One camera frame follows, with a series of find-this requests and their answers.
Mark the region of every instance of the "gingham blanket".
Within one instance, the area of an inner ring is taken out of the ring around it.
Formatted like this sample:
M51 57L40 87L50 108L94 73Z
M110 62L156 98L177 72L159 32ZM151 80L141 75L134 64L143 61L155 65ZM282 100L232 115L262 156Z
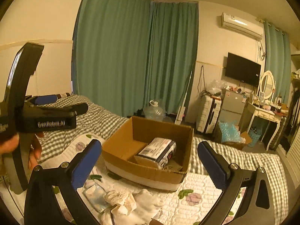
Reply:
M45 137L40 138L43 147L40 163L62 153L78 135L89 132L107 140L127 121L127 118L112 114L103 107L90 102L86 97L79 95L61 98L56 103L48 104L47 106L62 107L84 102L88 104L88 112L77 117L76 129L46 132ZM191 173L207 175L197 155L197 146L203 140L197 137L193 139L189 170ZM208 141L208 143L228 163L236 163L240 168L248 170L256 170L257 167L264 167L266 169L273 194L275 225L280 224L288 214L288 190L284 168L279 156L266 153L246 153L211 141Z

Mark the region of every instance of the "white wall-mounted air conditioner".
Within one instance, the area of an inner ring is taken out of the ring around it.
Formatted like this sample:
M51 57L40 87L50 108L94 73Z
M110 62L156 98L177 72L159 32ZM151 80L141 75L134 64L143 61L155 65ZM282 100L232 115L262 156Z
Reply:
M263 38L263 27L227 13L222 13L222 27L248 34L257 40Z

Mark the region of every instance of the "metal bolt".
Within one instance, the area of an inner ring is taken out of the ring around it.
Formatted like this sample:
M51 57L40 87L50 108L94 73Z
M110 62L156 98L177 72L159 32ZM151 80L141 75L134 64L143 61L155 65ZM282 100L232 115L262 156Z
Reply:
M261 173L264 173L264 172L265 172L265 169L264 169L263 167L261 167L261 166L258 168L258 170L259 170Z
M63 162L60 166L62 168L67 168L69 166L69 163L68 162Z
M40 169L41 169L41 166L40 166L40 165L37 165L37 166L34 167L33 170L34 170L35 172L37 172L37 171L39 171Z
M239 166L237 164L235 164L235 163L231 163L230 164L230 168L236 170L236 169L239 168Z

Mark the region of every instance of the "plastic water bottle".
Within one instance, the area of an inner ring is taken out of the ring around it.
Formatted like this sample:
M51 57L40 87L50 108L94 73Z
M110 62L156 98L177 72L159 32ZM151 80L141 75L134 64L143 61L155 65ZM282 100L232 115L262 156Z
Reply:
M151 100L150 106L144 109L145 118L162 122L164 119L164 109L158 105L157 101Z

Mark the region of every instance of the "flat screen tv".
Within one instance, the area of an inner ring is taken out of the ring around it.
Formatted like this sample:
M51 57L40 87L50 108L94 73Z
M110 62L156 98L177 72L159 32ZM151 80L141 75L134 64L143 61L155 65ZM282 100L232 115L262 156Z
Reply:
M260 64L228 53L225 76L257 87L260 81Z

